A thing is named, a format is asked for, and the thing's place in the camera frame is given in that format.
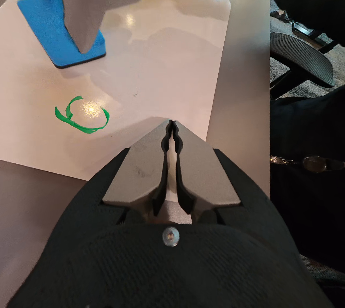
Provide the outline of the blue eraser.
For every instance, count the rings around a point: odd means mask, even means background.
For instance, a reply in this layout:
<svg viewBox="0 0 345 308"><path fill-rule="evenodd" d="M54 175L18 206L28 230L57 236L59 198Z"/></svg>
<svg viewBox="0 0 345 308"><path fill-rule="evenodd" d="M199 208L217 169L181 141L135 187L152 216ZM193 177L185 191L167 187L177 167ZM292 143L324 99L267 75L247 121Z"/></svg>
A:
<svg viewBox="0 0 345 308"><path fill-rule="evenodd" d="M58 69L84 64L106 56L100 31L91 49L80 53L64 25L63 0L18 0L17 5L50 60Z"/></svg>

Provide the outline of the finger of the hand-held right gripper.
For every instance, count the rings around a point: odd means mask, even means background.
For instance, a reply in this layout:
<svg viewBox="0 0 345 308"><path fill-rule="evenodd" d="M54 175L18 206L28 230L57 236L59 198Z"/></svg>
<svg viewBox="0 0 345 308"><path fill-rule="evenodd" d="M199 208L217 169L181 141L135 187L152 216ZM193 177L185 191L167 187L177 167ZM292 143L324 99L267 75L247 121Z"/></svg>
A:
<svg viewBox="0 0 345 308"><path fill-rule="evenodd" d="M93 46L108 0L63 0L64 24L82 54Z"/></svg>

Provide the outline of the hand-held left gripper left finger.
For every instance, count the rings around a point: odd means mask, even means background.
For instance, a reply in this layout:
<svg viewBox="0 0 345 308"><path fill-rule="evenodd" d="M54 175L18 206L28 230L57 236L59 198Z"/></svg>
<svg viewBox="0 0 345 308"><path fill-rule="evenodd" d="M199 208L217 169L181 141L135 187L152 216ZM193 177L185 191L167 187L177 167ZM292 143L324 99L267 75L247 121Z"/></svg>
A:
<svg viewBox="0 0 345 308"><path fill-rule="evenodd" d="M166 199L169 140L173 121L165 120L127 152L102 201L143 216L157 216Z"/></svg>

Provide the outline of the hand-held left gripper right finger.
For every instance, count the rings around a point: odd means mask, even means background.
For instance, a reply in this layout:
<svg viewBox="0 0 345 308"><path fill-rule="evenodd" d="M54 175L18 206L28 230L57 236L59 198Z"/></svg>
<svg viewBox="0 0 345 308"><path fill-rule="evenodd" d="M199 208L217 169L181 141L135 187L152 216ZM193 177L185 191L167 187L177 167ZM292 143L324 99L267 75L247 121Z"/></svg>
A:
<svg viewBox="0 0 345 308"><path fill-rule="evenodd" d="M175 141L178 202L191 218L204 211L239 206L241 200L214 149L178 121L172 124Z"/></svg>

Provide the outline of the white whiteboard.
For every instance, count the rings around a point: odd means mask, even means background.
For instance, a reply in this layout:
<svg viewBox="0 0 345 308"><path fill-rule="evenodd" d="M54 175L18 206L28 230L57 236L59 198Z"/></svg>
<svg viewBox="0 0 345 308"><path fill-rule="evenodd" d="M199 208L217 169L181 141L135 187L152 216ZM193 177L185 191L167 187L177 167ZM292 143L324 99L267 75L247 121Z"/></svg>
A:
<svg viewBox="0 0 345 308"><path fill-rule="evenodd" d="M106 11L106 56L58 69L18 5L1 6L1 160L89 180L169 118L206 140L229 0Z"/></svg>

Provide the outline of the black badge reel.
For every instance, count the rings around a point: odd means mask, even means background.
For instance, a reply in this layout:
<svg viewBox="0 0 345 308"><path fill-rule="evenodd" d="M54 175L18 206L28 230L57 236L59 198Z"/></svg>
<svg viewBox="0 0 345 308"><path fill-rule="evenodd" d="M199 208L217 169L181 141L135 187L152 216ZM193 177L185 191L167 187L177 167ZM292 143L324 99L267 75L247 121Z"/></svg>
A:
<svg viewBox="0 0 345 308"><path fill-rule="evenodd" d="M345 162L320 156L308 156L302 160L289 160L279 156L270 156L271 164L295 165L313 173L323 173L329 171L341 171L345 168Z"/></svg>

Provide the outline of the grey mesh office chair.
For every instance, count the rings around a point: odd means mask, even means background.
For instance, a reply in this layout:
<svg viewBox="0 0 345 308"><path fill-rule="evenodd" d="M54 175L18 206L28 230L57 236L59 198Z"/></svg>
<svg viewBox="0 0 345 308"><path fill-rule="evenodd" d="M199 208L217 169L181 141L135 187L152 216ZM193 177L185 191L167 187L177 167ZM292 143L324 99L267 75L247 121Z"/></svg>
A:
<svg viewBox="0 0 345 308"><path fill-rule="evenodd" d="M344 48L325 35L298 33L300 25L271 10L270 97L316 98L344 85Z"/></svg>

